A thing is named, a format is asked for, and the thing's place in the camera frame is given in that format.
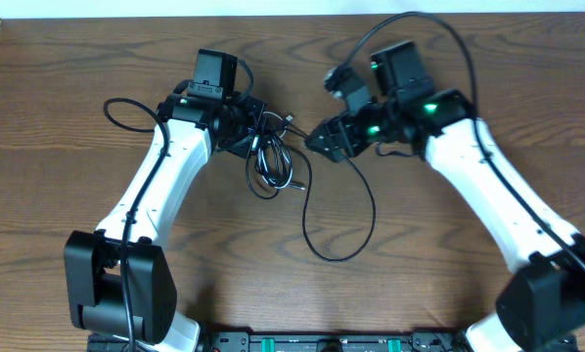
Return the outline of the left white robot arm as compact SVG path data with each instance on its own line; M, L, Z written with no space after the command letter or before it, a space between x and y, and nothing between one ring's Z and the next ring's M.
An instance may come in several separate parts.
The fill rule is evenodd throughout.
M150 148L113 210L64 249L72 324L112 337L116 351L194 351L201 327L177 309L165 258L190 185L216 150L250 154L265 104L235 88L245 61L201 49L193 78L144 111L155 121Z

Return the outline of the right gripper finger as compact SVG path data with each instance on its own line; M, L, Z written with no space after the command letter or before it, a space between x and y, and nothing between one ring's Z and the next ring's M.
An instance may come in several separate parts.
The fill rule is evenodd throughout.
M318 152L332 162L344 161L346 157L342 148L339 147L321 146L318 148Z
M305 138L310 150L335 150L338 147L338 127L335 122L322 122Z

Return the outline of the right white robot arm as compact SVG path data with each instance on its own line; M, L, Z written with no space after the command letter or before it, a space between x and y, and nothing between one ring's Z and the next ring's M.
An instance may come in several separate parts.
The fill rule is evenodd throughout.
M548 206L509 163L456 89L439 91L416 46L375 53L372 96L351 66L325 77L344 111L306 138L313 152L339 162L369 147L408 145L463 197L499 247L512 279L494 311L461 335L468 351L541 351L585 326L585 236Z

